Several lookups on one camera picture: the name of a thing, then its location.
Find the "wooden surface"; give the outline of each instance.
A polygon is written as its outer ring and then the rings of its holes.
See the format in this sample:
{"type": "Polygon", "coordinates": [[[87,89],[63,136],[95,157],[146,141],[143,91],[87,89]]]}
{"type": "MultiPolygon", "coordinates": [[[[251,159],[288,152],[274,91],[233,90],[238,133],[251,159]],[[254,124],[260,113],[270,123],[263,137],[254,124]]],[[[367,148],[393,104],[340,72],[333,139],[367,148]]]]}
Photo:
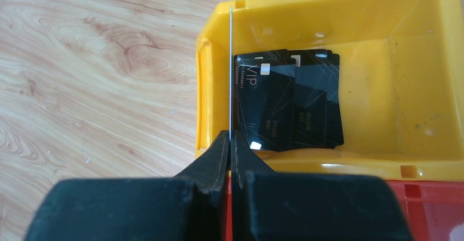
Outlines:
{"type": "Polygon", "coordinates": [[[53,184],[194,157],[195,39],[226,0],[0,0],[0,240],[53,184]]]}

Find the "small hole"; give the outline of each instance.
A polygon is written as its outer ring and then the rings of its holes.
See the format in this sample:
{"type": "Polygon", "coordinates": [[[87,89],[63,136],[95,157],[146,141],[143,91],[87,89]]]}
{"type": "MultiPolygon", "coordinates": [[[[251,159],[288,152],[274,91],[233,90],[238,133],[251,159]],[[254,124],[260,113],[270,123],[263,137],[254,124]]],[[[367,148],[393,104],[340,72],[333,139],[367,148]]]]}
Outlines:
{"type": "Polygon", "coordinates": [[[419,185],[404,185],[404,191],[406,197],[409,198],[421,198],[421,190],[419,185]]]}
{"type": "Polygon", "coordinates": [[[401,169],[401,178],[416,178],[417,177],[417,168],[414,165],[402,165],[401,169]]]}
{"type": "Polygon", "coordinates": [[[235,8],[244,8],[245,7],[245,0],[236,0],[235,1],[235,8]]]}

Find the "card chip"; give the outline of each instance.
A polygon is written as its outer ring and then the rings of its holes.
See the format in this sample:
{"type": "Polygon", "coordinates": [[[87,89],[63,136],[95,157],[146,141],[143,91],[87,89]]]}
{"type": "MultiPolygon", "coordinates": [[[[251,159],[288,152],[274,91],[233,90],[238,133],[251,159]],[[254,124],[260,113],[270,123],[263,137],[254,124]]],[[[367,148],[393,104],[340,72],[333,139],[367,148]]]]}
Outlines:
{"type": "Polygon", "coordinates": [[[262,63],[261,64],[261,75],[269,75],[270,72],[271,72],[271,64],[262,63]]]}

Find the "red plastic tray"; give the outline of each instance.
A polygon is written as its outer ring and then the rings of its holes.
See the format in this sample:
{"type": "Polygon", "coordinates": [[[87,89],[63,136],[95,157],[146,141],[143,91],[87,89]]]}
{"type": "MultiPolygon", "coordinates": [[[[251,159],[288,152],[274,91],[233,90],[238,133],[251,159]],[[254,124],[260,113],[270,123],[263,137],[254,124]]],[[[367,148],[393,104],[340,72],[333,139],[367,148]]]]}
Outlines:
{"type": "MultiPolygon", "coordinates": [[[[416,241],[464,240],[464,182],[387,181],[416,241]]],[[[232,241],[229,178],[225,240],[232,241]]]]}

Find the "stack of black cards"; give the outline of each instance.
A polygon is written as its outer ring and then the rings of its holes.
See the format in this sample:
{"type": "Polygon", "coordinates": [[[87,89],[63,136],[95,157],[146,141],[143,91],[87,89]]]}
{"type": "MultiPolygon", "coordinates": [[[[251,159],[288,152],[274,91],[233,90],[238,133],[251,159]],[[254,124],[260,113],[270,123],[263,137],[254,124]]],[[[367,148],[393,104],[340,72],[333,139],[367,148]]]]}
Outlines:
{"type": "Polygon", "coordinates": [[[234,56],[234,128],[253,150],[342,145],[340,56],[272,50],[234,56]]]}

